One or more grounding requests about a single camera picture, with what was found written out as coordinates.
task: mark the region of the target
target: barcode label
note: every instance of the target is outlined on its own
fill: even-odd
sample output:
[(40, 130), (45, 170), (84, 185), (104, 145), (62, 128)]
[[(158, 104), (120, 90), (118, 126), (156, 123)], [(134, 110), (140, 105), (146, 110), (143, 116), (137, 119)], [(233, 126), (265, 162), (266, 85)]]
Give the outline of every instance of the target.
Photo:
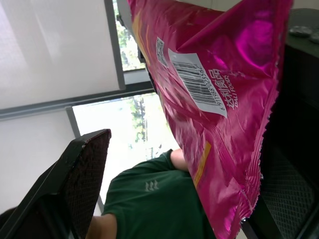
[(227, 110), (196, 53), (178, 54), (168, 49), (169, 59), (197, 107), (227, 117)]
[(167, 63), (164, 57), (164, 42), (158, 37), (156, 40), (156, 56), (162, 65), (167, 67)]

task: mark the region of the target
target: person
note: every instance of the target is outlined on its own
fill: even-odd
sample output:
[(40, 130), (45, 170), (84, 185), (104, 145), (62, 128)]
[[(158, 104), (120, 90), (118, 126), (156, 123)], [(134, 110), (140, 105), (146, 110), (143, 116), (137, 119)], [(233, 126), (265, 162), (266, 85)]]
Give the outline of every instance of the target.
[(86, 239), (215, 239), (181, 149), (115, 177)]

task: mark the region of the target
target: barcode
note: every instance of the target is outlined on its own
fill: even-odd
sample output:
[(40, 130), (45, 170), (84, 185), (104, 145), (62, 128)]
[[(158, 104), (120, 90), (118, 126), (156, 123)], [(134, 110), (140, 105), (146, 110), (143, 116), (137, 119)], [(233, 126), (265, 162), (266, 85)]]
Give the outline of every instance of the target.
[(221, 105), (221, 102), (216, 101), (209, 86), (204, 82), (196, 64), (178, 61), (172, 61), (172, 63), (195, 102), (211, 106)]
[(165, 67), (167, 67), (167, 63), (164, 57), (164, 42), (157, 38), (156, 40), (156, 56), (158, 57), (159, 62), (162, 63)]

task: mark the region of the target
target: green t-shirt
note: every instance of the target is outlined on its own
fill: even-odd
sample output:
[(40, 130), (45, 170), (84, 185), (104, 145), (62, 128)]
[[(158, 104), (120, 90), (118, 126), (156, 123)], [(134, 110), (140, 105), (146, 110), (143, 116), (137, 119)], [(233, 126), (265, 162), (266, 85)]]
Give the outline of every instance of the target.
[(117, 239), (215, 239), (190, 174), (171, 150), (122, 172), (110, 184), (103, 215), (117, 219)]

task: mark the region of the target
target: snack bag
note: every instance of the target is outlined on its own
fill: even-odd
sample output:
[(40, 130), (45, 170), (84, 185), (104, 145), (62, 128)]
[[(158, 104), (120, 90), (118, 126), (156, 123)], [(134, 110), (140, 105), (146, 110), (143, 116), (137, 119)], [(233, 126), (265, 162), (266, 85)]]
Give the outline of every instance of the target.
[(293, 1), (242, 0), (227, 12), (128, 1), (137, 43), (214, 233), (234, 239), (259, 196), (260, 150)]

